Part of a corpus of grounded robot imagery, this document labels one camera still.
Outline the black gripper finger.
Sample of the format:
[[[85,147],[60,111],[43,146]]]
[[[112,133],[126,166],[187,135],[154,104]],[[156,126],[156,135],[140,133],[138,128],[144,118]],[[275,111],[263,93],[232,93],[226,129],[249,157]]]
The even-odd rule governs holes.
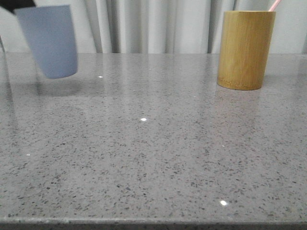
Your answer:
[[[6,11],[15,14],[15,9],[36,7],[33,0],[0,0],[0,6]]]

